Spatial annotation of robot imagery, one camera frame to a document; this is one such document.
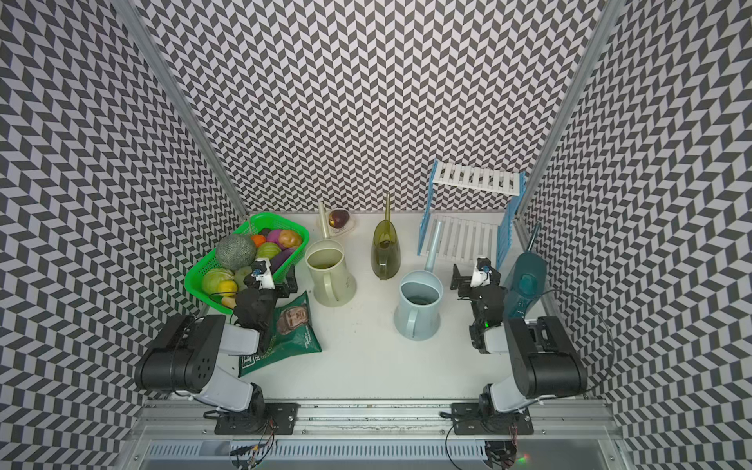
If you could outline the blue white slatted shelf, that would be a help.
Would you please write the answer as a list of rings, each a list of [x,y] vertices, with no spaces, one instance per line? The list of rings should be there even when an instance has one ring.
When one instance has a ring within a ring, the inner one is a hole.
[[[498,224],[452,215],[433,215],[434,190],[439,186],[469,190],[476,195],[506,195],[510,200]],[[525,174],[434,162],[429,176],[427,205],[419,226],[417,254],[425,257],[430,254],[434,234],[440,228],[439,259],[473,264],[477,258],[487,258],[495,269],[501,269],[512,247],[513,221],[525,191]]]

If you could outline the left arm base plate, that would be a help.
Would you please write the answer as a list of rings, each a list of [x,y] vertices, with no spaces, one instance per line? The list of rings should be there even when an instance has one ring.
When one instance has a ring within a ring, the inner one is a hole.
[[[219,436],[275,436],[293,434],[300,406],[297,403],[266,403],[261,413],[252,411],[223,412],[215,421],[215,434]]]

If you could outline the teal transparent watering can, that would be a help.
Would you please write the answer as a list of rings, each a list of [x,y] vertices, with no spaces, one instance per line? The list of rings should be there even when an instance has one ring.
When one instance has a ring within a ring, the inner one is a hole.
[[[534,252],[542,223],[534,226],[526,250],[515,260],[503,287],[506,289],[504,314],[509,318],[525,318],[530,308],[542,297],[546,286],[546,261]]]

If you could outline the cream watering can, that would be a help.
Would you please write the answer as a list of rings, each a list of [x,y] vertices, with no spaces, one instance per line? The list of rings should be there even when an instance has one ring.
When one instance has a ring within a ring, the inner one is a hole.
[[[356,280],[347,266],[344,248],[331,238],[323,201],[318,202],[321,239],[307,248],[305,265],[313,280],[313,295],[325,307],[342,307],[356,295]]]

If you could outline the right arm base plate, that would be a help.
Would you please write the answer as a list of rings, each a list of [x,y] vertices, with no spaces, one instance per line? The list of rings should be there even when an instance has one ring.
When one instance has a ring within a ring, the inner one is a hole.
[[[533,435],[532,417],[528,409],[498,413],[483,413],[479,403],[461,401],[450,406],[454,432],[459,436],[529,436]]]

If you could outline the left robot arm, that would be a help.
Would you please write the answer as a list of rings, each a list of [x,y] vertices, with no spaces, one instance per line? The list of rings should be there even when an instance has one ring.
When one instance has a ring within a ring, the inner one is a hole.
[[[142,391],[183,392],[208,405],[204,417],[215,423],[215,434],[288,436],[294,431],[299,405],[266,405],[262,388],[244,382],[217,365],[217,358],[265,354],[275,335],[277,300],[298,292],[295,273],[274,289],[264,289],[260,276],[243,292],[250,298],[255,324],[243,328],[224,315],[174,315],[139,360],[134,374]]]

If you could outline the light blue watering can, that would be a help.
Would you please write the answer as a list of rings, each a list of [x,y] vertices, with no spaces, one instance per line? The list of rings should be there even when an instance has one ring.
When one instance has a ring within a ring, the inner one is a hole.
[[[432,338],[441,326],[443,282],[434,274],[436,259],[444,232],[438,221],[423,270],[409,272],[399,284],[399,306],[394,324],[399,334],[411,341]]]

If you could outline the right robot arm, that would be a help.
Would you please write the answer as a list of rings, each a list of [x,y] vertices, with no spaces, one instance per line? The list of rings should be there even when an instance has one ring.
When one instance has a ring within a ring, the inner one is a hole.
[[[487,385],[477,403],[452,405],[457,434],[531,434],[530,405],[587,391],[587,370],[561,321],[555,316],[526,317],[544,293],[542,264],[515,264],[502,280],[491,261],[480,258],[470,275],[452,268],[450,290],[470,303],[473,348],[482,354],[505,354],[511,367],[511,375]]]

